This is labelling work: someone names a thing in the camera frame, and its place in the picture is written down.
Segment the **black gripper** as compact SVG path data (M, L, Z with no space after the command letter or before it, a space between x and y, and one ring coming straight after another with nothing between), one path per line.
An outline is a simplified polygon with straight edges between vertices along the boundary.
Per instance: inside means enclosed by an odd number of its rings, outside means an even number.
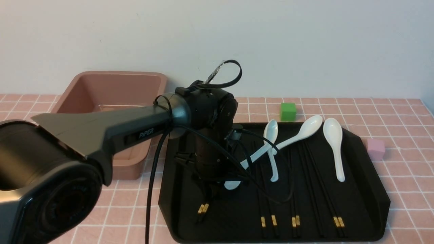
M234 132L235 127L227 131L205 128L194 136L195 153L195 176L192 177L195 184L200 188L204 200L213 200L222 190L224 183L230 180L240 180L240 171L233 162L223 154L219 148L223 148L229 154L234 154L234 142L231 139L239 140L240 135Z

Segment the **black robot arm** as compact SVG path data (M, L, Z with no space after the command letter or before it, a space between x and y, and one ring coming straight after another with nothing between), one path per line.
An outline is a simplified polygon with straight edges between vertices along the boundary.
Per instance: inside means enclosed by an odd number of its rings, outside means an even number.
M116 153L184 131L215 128L225 137L237 106L222 89L179 87L151 106L2 121L1 243L55 240L93 210L113 180Z

